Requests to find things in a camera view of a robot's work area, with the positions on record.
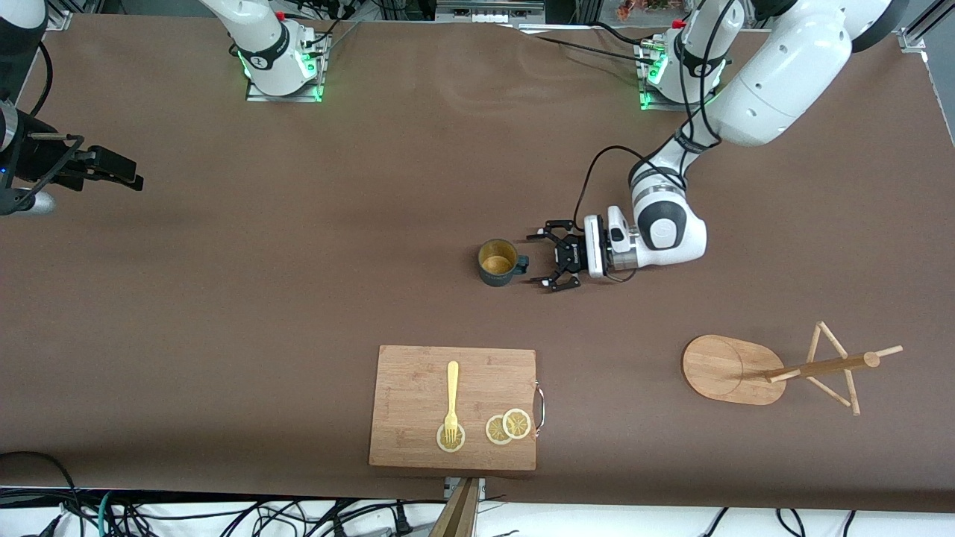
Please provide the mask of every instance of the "round wooden base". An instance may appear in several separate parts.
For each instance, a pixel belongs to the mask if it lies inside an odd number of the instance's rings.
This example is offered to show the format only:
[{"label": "round wooden base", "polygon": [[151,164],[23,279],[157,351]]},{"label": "round wooden base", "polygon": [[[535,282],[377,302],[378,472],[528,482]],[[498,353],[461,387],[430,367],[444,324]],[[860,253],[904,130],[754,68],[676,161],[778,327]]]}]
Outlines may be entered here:
[{"label": "round wooden base", "polygon": [[722,335],[701,335],[683,351],[683,374],[690,387],[718,401],[775,402],[786,382],[770,383],[763,375],[780,368],[782,360],[766,347]]}]

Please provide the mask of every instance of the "yellow fork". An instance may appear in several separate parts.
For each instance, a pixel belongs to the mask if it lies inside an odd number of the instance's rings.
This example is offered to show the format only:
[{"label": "yellow fork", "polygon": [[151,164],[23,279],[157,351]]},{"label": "yellow fork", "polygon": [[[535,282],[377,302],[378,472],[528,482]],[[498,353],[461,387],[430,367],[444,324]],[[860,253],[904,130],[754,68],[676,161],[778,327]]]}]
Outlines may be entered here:
[{"label": "yellow fork", "polygon": [[457,442],[457,362],[448,362],[448,414],[444,417],[444,444],[454,445]]}]

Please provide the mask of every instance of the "cutting board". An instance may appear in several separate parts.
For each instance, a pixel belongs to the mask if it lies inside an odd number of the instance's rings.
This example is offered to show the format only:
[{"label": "cutting board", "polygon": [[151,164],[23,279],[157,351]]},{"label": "cutting board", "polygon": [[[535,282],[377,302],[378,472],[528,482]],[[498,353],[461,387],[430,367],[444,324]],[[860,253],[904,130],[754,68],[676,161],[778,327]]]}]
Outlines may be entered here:
[{"label": "cutting board", "polygon": [[[520,408],[534,423],[537,354],[514,349],[403,347],[378,351],[371,418],[372,466],[454,470],[533,470],[537,439],[532,430],[506,445],[484,434],[487,420]],[[464,445],[455,453],[437,447],[437,429],[448,412],[448,362],[460,367],[457,420]]]}]

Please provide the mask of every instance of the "brown tabletop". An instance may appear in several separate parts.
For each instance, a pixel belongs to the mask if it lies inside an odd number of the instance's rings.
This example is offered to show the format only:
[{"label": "brown tabletop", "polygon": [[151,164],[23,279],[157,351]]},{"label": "brown tabletop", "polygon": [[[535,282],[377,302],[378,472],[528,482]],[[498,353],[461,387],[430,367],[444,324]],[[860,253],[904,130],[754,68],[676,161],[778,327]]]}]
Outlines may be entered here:
[{"label": "brown tabletop", "polygon": [[[488,483],[509,501],[955,509],[955,150],[894,39],[779,140],[691,169],[702,259],[557,294],[486,287],[473,257],[569,218],[599,149],[673,132],[626,61],[369,24],[333,51],[326,102],[286,105],[243,100],[215,19],[78,16],[47,42],[40,117],[146,187],[52,187],[52,216],[0,221],[0,449],[81,486],[434,497],[441,472],[367,464],[378,346],[535,349],[547,423],[538,470]],[[626,206],[632,164],[601,161],[584,211]],[[850,352],[905,347],[856,375],[858,418],[804,382],[753,407],[681,377],[697,335],[796,364],[817,320]],[[0,479],[58,483],[34,462]]]}]

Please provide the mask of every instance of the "dark mug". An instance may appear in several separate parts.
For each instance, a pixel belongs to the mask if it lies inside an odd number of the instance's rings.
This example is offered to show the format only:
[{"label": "dark mug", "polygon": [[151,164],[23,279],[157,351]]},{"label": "dark mug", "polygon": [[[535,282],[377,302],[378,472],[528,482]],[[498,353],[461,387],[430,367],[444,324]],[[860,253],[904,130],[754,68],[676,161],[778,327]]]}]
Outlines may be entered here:
[{"label": "dark mug", "polygon": [[504,239],[491,239],[477,253],[477,269],[484,283],[499,288],[506,286],[515,274],[527,272],[527,256]]}]

